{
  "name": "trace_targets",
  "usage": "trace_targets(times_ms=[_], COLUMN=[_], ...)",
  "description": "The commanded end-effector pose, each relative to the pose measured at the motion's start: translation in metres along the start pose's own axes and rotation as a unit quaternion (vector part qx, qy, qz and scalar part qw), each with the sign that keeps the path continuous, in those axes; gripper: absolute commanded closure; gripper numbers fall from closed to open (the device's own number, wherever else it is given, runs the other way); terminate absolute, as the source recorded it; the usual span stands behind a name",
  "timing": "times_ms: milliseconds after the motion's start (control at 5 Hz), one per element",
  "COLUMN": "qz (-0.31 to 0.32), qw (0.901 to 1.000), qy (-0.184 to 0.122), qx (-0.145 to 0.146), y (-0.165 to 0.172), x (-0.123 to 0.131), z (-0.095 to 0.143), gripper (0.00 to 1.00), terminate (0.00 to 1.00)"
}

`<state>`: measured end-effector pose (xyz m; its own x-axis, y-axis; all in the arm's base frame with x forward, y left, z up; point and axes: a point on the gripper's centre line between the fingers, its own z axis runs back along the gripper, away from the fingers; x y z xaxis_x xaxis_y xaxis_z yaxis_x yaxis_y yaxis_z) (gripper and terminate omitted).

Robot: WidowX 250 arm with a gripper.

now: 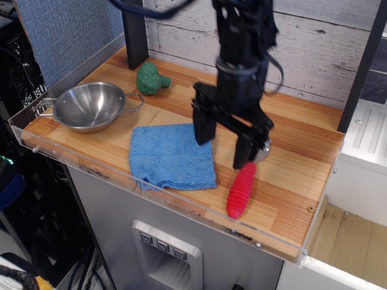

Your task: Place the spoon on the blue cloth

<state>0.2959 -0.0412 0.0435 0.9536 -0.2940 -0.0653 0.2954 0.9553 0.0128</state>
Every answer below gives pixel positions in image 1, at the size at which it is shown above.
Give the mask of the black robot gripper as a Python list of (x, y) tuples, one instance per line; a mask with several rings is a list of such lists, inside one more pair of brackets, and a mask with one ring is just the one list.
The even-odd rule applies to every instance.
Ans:
[(194, 84), (193, 126), (199, 145), (215, 137), (216, 124), (220, 123), (238, 135), (234, 169), (263, 160), (270, 151), (269, 130), (274, 123), (260, 105), (264, 93), (268, 60), (245, 68), (232, 66), (218, 59), (217, 84)]

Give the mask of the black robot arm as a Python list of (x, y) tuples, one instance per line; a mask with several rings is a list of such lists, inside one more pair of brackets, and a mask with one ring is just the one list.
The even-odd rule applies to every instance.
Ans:
[(260, 106), (278, 29), (272, 1), (214, 1), (220, 54), (215, 86), (197, 82), (193, 100), (195, 139), (202, 145), (215, 137), (217, 124), (236, 133), (233, 166), (242, 168), (263, 151), (274, 124)]

